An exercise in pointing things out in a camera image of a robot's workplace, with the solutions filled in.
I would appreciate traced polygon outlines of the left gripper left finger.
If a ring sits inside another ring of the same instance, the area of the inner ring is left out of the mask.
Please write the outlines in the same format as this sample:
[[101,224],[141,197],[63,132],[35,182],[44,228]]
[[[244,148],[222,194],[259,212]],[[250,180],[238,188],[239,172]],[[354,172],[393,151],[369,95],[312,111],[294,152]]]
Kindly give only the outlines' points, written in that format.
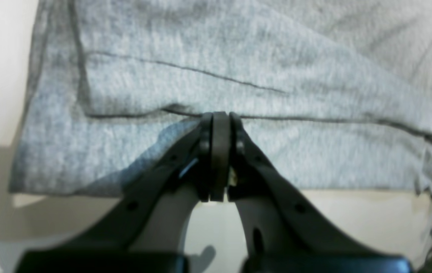
[[26,252],[18,273],[188,273],[181,235],[195,204],[210,188],[190,181],[207,173],[214,115],[130,183],[120,202],[77,237],[45,250]]

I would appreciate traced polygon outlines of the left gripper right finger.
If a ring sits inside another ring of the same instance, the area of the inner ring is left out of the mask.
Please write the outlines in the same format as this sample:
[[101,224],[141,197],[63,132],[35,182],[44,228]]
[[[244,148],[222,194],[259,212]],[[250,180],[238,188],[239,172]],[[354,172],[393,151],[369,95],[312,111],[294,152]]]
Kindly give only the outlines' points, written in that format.
[[353,240],[294,188],[251,140],[241,118],[212,117],[214,189],[236,204],[246,237],[243,273],[412,273],[400,255]]

